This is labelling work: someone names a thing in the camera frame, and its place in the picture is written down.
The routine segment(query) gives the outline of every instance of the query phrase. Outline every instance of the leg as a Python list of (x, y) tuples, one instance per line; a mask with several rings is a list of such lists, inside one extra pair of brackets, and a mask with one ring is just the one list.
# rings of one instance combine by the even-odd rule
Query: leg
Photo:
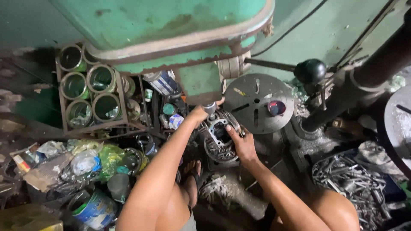
[[(344, 196), (331, 190), (323, 190), (311, 197), (306, 204), (332, 231), (358, 231), (360, 224), (354, 205)], [(271, 224), (271, 231), (283, 230), (280, 217)]]
[[(183, 175), (194, 167), (200, 174), (201, 163), (192, 161), (185, 167)], [(188, 206), (193, 207), (196, 203), (197, 185), (194, 177), (189, 176), (183, 187), (174, 183), (167, 208), (157, 219), (156, 231), (179, 231), (190, 218)]]

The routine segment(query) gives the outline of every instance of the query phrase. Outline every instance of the pile of metal parts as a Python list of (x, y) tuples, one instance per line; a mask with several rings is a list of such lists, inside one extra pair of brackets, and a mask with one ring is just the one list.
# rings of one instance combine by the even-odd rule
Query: pile of metal parts
[(240, 124), (229, 112), (217, 109), (214, 116), (202, 122), (199, 132), (204, 136), (204, 148), (207, 155), (217, 163), (230, 163), (238, 156), (234, 153), (234, 143), (225, 127), (227, 125), (241, 134)]
[(345, 196), (355, 206), (363, 230), (377, 230), (391, 219), (382, 190), (383, 175), (358, 164), (351, 153), (340, 153), (314, 164), (313, 182)]

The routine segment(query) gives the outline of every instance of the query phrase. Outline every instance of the flip-flop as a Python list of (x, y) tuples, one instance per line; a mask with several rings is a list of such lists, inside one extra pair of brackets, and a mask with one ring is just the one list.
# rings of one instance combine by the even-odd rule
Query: flip-flop
[(199, 160), (196, 160), (196, 163), (195, 163), (195, 165), (194, 165), (194, 168), (193, 169), (191, 169), (188, 173), (186, 173), (185, 175), (184, 175), (184, 181), (183, 182), (185, 182), (186, 180), (187, 180), (187, 178), (189, 177), (189, 176), (193, 176), (194, 177), (194, 181), (196, 182), (196, 186), (197, 186), (197, 203), (198, 203), (198, 201), (199, 201), (199, 191), (200, 191), (200, 178), (201, 178), (201, 176), (203, 175), (203, 165), (201, 165), (201, 167), (200, 167), (200, 175), (197, 173), (197, 167), (196, 167), (196, 165), (197, 165), (197, 161), (199, 161)]

